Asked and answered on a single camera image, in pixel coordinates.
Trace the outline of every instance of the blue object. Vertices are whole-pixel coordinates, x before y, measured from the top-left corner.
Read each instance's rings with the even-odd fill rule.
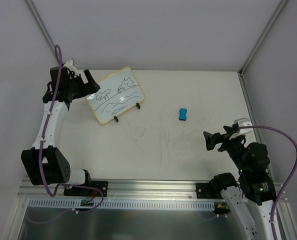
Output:
[[[186,108],[180,108],[179,110],[179,120],[186,121],[188,110]]]

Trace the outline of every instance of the yellow frame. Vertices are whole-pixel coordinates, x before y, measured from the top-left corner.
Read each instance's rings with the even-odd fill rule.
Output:
[[[105,78],[99,80],[97,83],[100,83],[100,82],[104,81],[105,79],[108,79],[108,78],[110,78],[111,76],[113,76],[113,75],[115,75],[115,74],[117,74],[117,73],[119,73],[119,72],[121,72],[121,71],[123,71],[123,70],[125,70],[125,69],[130,69],[130,71],[131,71],[131,73],[133,74],[133,76],[134,76],[134,78],[135,78],[135,80],[136,80],[136,82],[137,82],[137,84],[138,84],[140,90],[141,90],[142,93],[143,93],[144,99],[143,99],[142,101],[138,102],[138,103],[140,104],[140,103],[142,103],[142,102],[145,100],[146,96],[145,96],[145,93],[144,93],[144,91],[143,91],[143,89],[142,89],[142,87],[141,87],[141,85],[140,85],[140,83],[139,83],[137,77],[135,76],[135,74],[134,74],[132,68],[130,68],[129,66],[123,67],[122,69],[120,69],[120,70],[118,70],[118,71],[112,73],[111,75],[108,75],[107,77],[105,77]],[[106,121],[106,122],[101,122],[100,119],[99,119],[99,117],[98,117],[97,114],[95,113],[95,110],[92,108],[92,106],[91,106],[91,104],[90,104],[90,101],[89,101],[87,98],[85,98],[85,99],[86,99],[86,101],[87,101],[87,103],[88,103],[90,109],[92,110],[93,114],[95,115],[96,119],[98,120],[98,122],[99,122],[101,125],[107,124],[108,122],[110,122],[110,121],[112,121],[112,120],[114,119],[114,116],[113,116],[110,120],[108,120],[108,121]],[[123,113],[125,113],[125,112],[127,112],[128,110],[134,108],[135,106],[136,106],[136,104],[134,104],[133,106],[131,106],[129,109],[127,109],[127,110],[125,110],[125,111],[122,111],[122,112],[118,113],[118,114],[116,115],[116,117],[122,115]]]

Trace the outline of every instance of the white table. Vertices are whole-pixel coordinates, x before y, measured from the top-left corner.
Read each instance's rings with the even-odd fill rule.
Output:
[[[95,81],[114,70],[91,70]],[[60,150],[71,167],[97,179],[211,180],[238,171],[226,152],[206,150],[203,131],[249,117],[236,72],[135,70],[146,99],[100,125],[85,99],[74,100],[64,121]],[[187,120],[179,120],[187,108]],[[253,133],[247,142],[254,142]]]

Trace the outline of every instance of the gray wall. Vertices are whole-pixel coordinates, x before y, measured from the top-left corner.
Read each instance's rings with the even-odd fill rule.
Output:
[[[24,1],[0,0],[0,239],[25,176],[21,152],[36,137],[55,65]]]
[[[290,0],[255,60],[246,87],[257,124],[284,130],[297,141],[297,0]],[[262,131],[273,175],[285,181],[294,161],[292,144],[277,133]],[[297,172],[287,187],[297,222]]]

